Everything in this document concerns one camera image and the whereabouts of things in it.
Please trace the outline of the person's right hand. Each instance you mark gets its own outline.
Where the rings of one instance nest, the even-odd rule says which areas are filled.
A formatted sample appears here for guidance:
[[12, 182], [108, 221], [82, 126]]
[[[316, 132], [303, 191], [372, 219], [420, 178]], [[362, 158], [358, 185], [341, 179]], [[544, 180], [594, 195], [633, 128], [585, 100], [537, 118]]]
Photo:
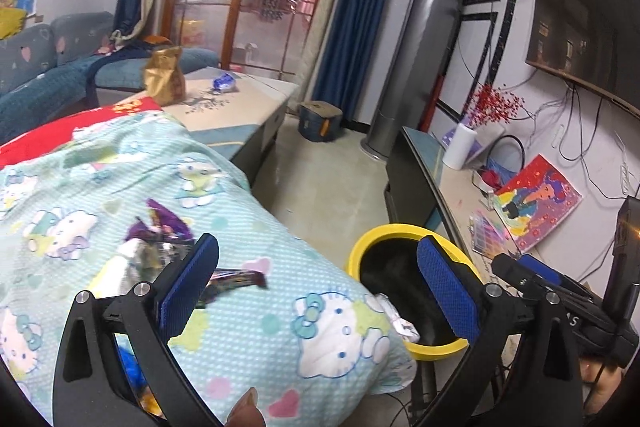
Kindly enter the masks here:
[[587, 415], [597, 414], [616, 392], [625, 372], [618, 366], [607, 365], [596, 359], [581, 358], [579, 367], [582, 382], [590, 387], [585, 412]]

